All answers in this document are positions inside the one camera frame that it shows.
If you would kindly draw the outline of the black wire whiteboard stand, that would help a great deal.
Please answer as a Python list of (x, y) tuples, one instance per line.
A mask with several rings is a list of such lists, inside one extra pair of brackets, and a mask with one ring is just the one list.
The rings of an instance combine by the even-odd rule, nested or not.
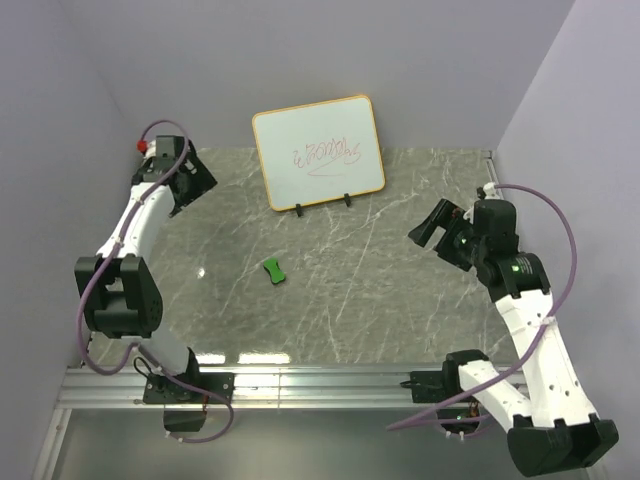
[(327, 204), (327, 203), (335, 203), (335, 202), (338, 202), (338, 201), (343, 202), (346, 205), (347, 208), (352, 206), (352, 198), (351, 198), (351, 196), (348, 193), (344, 193), (342, 197), (330, 198), (330, 199), (321, 200), (321, 201), (315, 202), (315, 203), (309, 203), (309, 204), (299, 204), (299, 203), (297, 203), (294, 206), (294, 211), (295, 211), (297, 217), (301, 218), (301, 217), (304, 216), (304, 210), (306, 208), (316, 207), (316, 206), (324, 205), (324, 204)]

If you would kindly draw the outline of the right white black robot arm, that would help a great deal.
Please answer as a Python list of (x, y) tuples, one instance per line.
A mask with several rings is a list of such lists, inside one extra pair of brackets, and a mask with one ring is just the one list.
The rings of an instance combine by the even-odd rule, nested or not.
[(511, 459), (525, 477), (589, 468), (619, 440), (615, 423), (588, 399), (552, 315), (553, 295), (541, 260), (519, 248), (515, 206), (480, 199), (472, 212), (440, 200), (408, 236), (425, 246), (443, 234), (437, 256), (475, 270), (506, 324), (528, 392), (521, 394), (480, 350), (446, 356), (440, 391), (458, 402), (474, 400), (507, 434)]

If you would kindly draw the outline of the orange framed whiteboard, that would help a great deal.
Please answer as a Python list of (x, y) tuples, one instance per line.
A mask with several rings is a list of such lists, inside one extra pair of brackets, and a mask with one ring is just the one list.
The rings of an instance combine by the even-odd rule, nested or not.
[(373, 105), (365, 95), (260, 112), (252, 128), (275, 211), (386, 185)]

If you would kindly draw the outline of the green whiteboard eraser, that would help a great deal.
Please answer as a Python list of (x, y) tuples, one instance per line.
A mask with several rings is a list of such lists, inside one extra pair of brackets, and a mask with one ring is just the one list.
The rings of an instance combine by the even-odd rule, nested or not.
[(286, 281), (286, 274), (279, 265), (277, 258), (270, 257), (263, 262), (263, 268), (269, 276), (272, 285), (278, 285)]

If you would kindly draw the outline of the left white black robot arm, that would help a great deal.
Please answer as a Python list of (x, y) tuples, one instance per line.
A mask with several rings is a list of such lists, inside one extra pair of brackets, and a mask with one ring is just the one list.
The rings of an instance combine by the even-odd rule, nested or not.
[(185, 136), (140, 140), (142, 164), (115, 230), (98, 250), (74, 267), (80, 294), (77, 331), (120, 340), (151, 371), (167, 378), (180, 402), (196, 399), (203, 379), (193, 350), (163, 326), (164, 303), (147, 262), (162, 225), (212, 190), (217, 182)]

